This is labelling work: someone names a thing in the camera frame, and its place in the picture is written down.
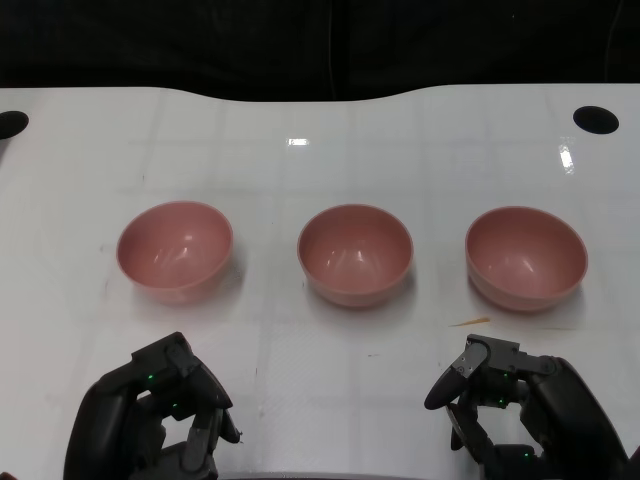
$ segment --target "table surface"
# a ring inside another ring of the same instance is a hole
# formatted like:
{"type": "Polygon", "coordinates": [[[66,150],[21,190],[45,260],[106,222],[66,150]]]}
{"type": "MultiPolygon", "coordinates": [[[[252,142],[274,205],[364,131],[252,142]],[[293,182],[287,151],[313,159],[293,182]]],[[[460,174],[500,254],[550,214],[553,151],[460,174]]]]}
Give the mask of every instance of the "table surface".
{"type": "MultiPolygon", "coordinates": [[[[239,103],[151,89],[0,90],[27,129],[0,143],[0,470],[61,478],[80,400],[130,353],[181,331],[231,396],[238,472],[476,478],[449,450],[443,411],[422,403],[466,335],[568,359],[631,453],[640,444],[638,86],[456,86],[353,103],[239,103]],[[576,108],[620,128],[586,133],[576,108]],[[169,200],[220,209],[234,265],[210,302],[141,297],[115,245],[138,213],[169,200]],[[413,236],[410,288],[369,312],[309,291],[296,240],[315,213],[376,205],[413,236]],[[552,212],[590,255],[583,288],[521,316],[467,283],[464,234],[493,207],[552,212]],[[479,317],[489,323],[454,325],[479,317]]],[[[530,441],[518,408],[485,409],[499,443],[530,441]]],[[[167,442],[190,422],[166,421],[167,442]]]]}

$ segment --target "bowl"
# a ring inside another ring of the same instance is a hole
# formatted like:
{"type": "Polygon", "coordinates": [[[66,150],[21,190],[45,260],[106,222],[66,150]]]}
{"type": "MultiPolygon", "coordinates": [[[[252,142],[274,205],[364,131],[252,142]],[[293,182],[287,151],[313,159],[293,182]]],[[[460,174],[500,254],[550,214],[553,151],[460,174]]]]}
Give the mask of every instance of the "bowl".
{"type": "Polygon", "coordinates": [[[320,296],[370,307],[397,293],[413,257],[411,236],[396,217],[368,205],[341,205],[313,217],[298,239],[298,259],[320,296]]]}
{"type": "Polygon", "coordinates": [[[125,228],[117,247],[122,272],[165,304],[209,295],[231,260],[233,231],[222,213],[197,202],[147,210],[125,228]]]}
{"type": "Polygon", "coordinates": [[[491,302],[523,312],[544,310],[573,293],[587,273],[587,249],[558,217],[504,207],[478,217],[467,232],[471,282],[491,302]]]}

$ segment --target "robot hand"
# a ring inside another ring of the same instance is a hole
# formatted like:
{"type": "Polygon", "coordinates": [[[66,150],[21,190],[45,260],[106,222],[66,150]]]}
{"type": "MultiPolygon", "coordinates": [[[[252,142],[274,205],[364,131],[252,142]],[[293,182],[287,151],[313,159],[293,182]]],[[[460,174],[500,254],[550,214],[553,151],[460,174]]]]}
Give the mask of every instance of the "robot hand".
{"type": "Polygon", "coordinates": [[[424,405],[446,407],[451,449],[465,446],[492,480],[626,478],[631,466],[620,439],[578,373],[562,358],[519,347],[469,335],[433,386],[424,405]],[[521,405],[520,421],[542,446],[541,457],[528,445],[494,445],[478,423],[478,406],[504,409],[511,402],[521,405]]]}

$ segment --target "hole in table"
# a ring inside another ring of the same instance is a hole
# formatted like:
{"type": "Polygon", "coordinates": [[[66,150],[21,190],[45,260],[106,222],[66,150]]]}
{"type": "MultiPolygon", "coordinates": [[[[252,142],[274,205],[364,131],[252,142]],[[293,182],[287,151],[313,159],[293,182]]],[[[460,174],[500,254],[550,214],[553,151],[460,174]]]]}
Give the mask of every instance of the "hole in table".
{"type": "Polygon", "coordinates": [[[573,121],[581,129],[597,135],[607,135],[615,132],[620,126],[618,117],[602,107],[580,107],[573,114],[573,121]]]}

